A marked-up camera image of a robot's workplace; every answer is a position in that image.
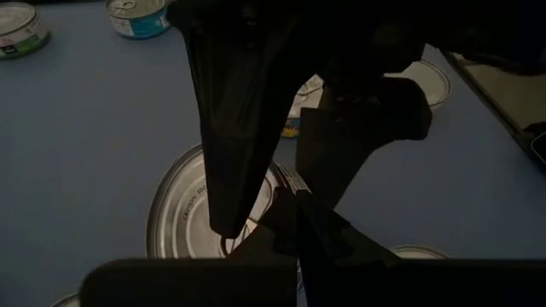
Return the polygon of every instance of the can label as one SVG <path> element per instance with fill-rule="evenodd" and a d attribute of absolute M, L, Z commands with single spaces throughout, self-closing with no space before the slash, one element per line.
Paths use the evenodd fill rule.
<path fill-rule="evenodd" d="M 0 57 L 26 53 L 36 49 L 47 34 L 47 30 L 36 15 L 27 26 L 0 37 Z"/>
<path fill-rule="evenodd" d="M 113 28 L 121 35 L 130 38 L 151 38 L 169 27 L 165 9 L 149 16 L 136 19 L 121 19 L 110 16 Z"/>
<path fill-rule="evenodd" d="M 296 138 L 299 136 L 299 119 L 287 119 L 281 132 L 282 137 Z"/>

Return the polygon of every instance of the silver rim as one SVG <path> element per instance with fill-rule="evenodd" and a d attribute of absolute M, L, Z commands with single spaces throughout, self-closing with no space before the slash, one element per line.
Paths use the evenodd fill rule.
<path fill-rule="evenodd" d="M 19 31 L 23 27 L 28 26 L 31 23 L 31 21 L 34 19 L 34 17 L 36 16 L 36 10 L 34 9 L 34 7 L 26 3 L 3 3 L 3 4 L 0 4 L 0 11 L 2 9 L 25 10 L 27 16 L 25 16 L 24 20 L 13 20 L 12 22 L 13 25 L 11 25 L 11 27 L 6 27 L 6 29 L 4 30 L 0 28 L 0 36 L 8 35 L 10 33 Z"/>
<path fill-rule="evenodd" d="M 224 258 L 256 227 L 279 184 L 270 167 L 241 236 L 224 240 L 208 227 L 208 205 L 202 151 L 191 148 L 171 166 L 154 197 L 147 226 L 151 258 Z"/>
<path fill-rule="evenodd" d="M 392 249 L 392 252 L 401 258 L 413 259 L 447 259 L 448 256 L 428 246 L 403 245 Z"/>
<path fill-rule="evenodd" d="M 444 93 L 442 94 L 442 97 L 440 99 L 438 99 L 438 101 L 436 101 L 435 103 L 429 104 L 429 107 L 439 106 L 450 95 L 450 92 L 451 92 L 450 79 L 447 77 L 445 72 L 440 67 L 437 67 L 432 62 L 427 61 L 427 60 L 421 60 L 421 63 L 423 63 L 424 65 L 426 65 L 426 66 L 430 67 L 432 70 L 434 70 L 438 74 L 439 78 L 442 80 L 442 83 L 445 86 L 444 87 Z"/>
<path fill-rule="evenodd" d="M 77 307 L 79 306 L 78 294 L 72 293 L 64 298 L 59 299 L 51 307 Z"/>

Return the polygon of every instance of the can top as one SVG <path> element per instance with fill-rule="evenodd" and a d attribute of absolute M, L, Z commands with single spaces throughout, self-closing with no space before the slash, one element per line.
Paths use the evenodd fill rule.
<path fill-rule="evenodd" d="M 183 154 L 161 181 L 148 218 L 151 258 L 225 258 L 257 227 L 271 205 L 277 181 L 267 171 L 245 227 L 236 239 L 225 239 L 209 225 L 205 160 L 201 147 Z"/>
<path fill-rule="evenodd" d="M 165 0 L 109 0 L 106 7 L 111 16 L 134 19 L 156 13 L 165 5 Z"/>
<path fill-rule="evenodd" d="M 73 293 L 67 295 L 66 297 L 61 298 L 56 303 L 52 304 L 51 307 L 79 307 L 78 294 Z"/>
<path fill-rule="evenodd" d="M 427 246 L 404 245 L 395 247 L 392 252 L 402 259 L 446 259 L 447 255 Z"/>
<path fill-rule="evenodd" d="M 0 35 L 8 34 L 28 24 L 36 10 L 26 3 L 0 4 Z"/>

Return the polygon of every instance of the table surface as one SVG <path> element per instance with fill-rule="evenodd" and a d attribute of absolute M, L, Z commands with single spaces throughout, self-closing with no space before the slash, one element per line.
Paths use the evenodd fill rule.
<path fill-rule="evenodd" d="M 200 142 L 183 38 L 119 37 L 100 3 L 38 8 L 53 33 L 0 62 L 1 306 L 47 306 L 115 258 L 144 257 L 154 192 Z M 451 79 L 424 142 L 374 153 L 337 208 L 384 246 L 546 258 L 546 179 L 438 51 Z M 276 160 L 293 164 L 295 141 Z"/>

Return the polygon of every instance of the black plastic object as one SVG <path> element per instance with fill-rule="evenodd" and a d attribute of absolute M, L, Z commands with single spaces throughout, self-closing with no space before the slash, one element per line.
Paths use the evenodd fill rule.
<path fill-rule="evenodd" d="M 328 29 L 328 23 L 301 22 L 300 13 L 287 1 L 177 1 L 168 9 L 167 19 L 182 31 L 187 46 L 211 228 L 223 237 L 241 232 L 293 97 L 325 52 L 310 54 L 308 46 L 324 38 L 328 31 L 321 27 Z"/>
<path fill-rule="evenodd" d="M 301 112 L 298 173 L 323 204 L 334 208 L 364 161 L 396 140 L 427 137 L 432 113 L 422 89 L 406 78 L 383 78 L 376 95 L 357 105 L 336 103 L 326 89 L 318 109 Z"/>
<path fill-rule="evenodd" d="M 227 259 L 128 259 L 91 272 L 81 307 L 233 306 L 296 298 L 296 266 L 245 264 Z"/>

